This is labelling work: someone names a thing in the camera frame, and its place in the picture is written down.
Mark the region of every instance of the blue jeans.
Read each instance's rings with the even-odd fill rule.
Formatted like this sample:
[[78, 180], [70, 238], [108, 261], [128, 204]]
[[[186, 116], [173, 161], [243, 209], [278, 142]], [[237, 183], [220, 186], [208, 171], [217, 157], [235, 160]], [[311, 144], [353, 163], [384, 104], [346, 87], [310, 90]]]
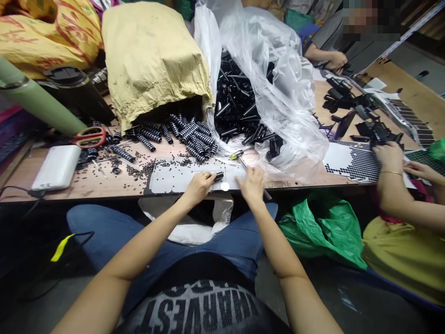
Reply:
[[[268, 203], [267, 209], [275, 219], [278, 205]], [[98, 205], [75, 206], [68, 211], [67, 220], [72, 233], [94, 231], [94, 236], [83, 249], [97, 272], [144, 228], [130, 216]], [[84, 238], [76, 237], [76, 240], [82, 242]], [[130, 286], [122, 315], [128, 315], [168, 268], [190, 254], [219, 254], [232, 262], [248, 279], [254, 281], [263, 250], [258, 226], [251, 211], [234, 220], [205, 244], [189, 247], [166, 240], [149, 267]]]

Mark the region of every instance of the red scissors handle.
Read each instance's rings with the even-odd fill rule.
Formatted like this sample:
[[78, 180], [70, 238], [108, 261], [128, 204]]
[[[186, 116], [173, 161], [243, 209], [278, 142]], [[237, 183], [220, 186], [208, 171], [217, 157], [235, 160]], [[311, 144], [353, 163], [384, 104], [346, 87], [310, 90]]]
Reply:
[[105, 143], [106, 134], [102, 127], [86, 128], [74, 136], [74, 139], [78, 140], [73, 144], [80, 148], [96, 148]]

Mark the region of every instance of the gold bracelet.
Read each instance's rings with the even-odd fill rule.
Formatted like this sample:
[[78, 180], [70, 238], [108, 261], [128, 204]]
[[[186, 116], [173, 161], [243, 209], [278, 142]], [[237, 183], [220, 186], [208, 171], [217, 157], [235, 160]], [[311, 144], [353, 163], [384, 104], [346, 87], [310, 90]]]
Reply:
[[403, 176], [402, 173], [391, 172], [391, 171], [381, 171], [381, 173], [391, 173], [391, 174], [397, 174], [397, 175]]

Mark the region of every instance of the hand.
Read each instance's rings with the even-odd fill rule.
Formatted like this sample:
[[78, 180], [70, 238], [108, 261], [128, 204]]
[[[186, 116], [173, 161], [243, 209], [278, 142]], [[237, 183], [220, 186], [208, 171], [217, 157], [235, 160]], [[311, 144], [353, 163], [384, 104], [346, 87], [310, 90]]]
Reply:
[[343, 67], [348, 62], [348, 58], [340, 51], [331, 51], [330, 61], [328, 64], [332, 65], [332, 68]]
[[428, 165], [410, 161], [405, 163], [405, 172], [423, 178], [438, 186], [445, 186], [445, 176], [440, 175]]
[[403, 151], [399, 144], [389, 141], [386, 145], [375, 146], [373, 151], [382, 164], [382, 171], [403, 173]]
[[216, 173], [211, 174], [210, 172], [195, 174], [193, 179], [191, 179], [187, 190], [179, 199], [180, 202], [187, 205], [190, 209], [201, 203], [209, 193], [215, 177]]
[[236, 178], [241, 193], [249, 206], [263, 202], [264, 173], [259, 168], [247, 167], [245, 179]]

